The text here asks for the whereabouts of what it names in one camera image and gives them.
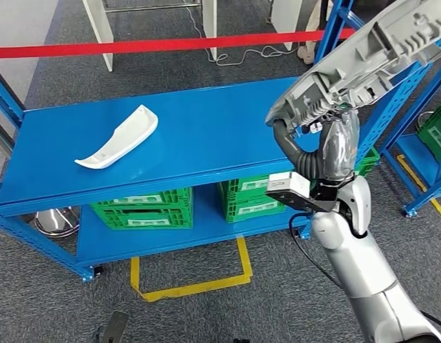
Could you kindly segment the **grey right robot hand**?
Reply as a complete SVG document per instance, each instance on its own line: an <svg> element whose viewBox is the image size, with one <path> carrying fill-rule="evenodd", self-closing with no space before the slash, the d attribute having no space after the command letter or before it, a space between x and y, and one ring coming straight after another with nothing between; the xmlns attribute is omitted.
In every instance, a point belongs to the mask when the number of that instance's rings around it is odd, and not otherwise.
<svg viewBox="0 0 441 343"><path fill-rule="evenodd" d="M359 146L360 122L356 109L337 114L322 124L319 148L300 149L282 119L272 127L278 145L294 167L306 179L341 182L353 173Z"/></svg>

